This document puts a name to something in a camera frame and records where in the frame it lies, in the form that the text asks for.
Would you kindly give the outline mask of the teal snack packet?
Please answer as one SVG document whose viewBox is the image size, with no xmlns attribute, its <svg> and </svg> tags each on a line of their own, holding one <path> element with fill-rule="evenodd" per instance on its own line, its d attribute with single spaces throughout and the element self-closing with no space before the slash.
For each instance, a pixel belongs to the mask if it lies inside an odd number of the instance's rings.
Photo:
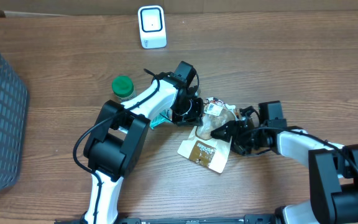
<svg viewBox="0 0 358 224">
<path fill-rule="evenodd" d="M 166 109 L 159 113 L 151 122 L 150 128 L 155 129 L 162 123 L 172 123 L 172 110 Z"/>
</svg>

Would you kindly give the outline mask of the Panitee bread bag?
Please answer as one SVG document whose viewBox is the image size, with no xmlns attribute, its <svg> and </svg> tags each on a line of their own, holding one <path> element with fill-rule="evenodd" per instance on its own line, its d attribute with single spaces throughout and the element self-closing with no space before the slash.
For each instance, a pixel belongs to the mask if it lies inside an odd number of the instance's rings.
<svg viewBox="0 0 358 224">
<path fill-rule="evenodd" d="M 231 142 L 213 138 L 211 133 L 229 121 L 237 121 L 236 107 L 209 97 L 204 100 L 203 125 L 195 126 L 188 139 L 181 142 L 177 153 L 186 159 L 222 173 L 231 150 Z"/>
</svg>

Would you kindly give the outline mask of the green lid jar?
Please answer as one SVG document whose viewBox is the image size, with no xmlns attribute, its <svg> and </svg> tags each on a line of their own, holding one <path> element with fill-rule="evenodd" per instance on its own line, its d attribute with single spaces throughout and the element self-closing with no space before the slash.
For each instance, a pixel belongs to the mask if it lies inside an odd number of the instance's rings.
<svg viewBox="0 0 358 224">
<path fill-rule="evenodd" d="M 137 96 L 132 80 L 128 76 L 118 76 L 112 81 L 112 91 L 120 101 L 129 101 Z"/>
</svg>

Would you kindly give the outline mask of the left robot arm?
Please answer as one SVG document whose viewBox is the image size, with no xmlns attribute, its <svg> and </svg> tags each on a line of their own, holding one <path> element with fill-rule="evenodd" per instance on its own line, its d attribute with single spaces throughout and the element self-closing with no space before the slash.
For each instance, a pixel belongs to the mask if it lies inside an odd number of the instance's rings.
<svg viewBox="0 0 358 224">
<path fill-rule="evenodd" d="M 202 125 L 196 68 L 180 62 L 174 72 L 152 75 L 148 89 L 122 103 L 109 100 L 73 147 L 73 160 L 91 174 L 89 207 L 79 223 L 115 223 L 124 180 L 134 170 L 153 119 L 169 111 L 176 126 Z"/>
</svg>

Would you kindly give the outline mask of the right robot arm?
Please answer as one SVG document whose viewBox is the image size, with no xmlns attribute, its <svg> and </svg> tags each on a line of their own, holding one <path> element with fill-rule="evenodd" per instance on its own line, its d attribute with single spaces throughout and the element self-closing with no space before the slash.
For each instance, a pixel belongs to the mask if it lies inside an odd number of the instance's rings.
<svg viewBox="0 0 358 224">
<path fill-rule="evenodd" d="M 242 156 L 267 151 L 291 158 L 309 170 L 310 199 L 278 207 L 273 214 L 245 215 L 245 223 L 358 223 L 358 144 L 322 140 L 288 126 L 280 101 L 241 109 L 239 121 L 211 131 Z"/>
</svg>

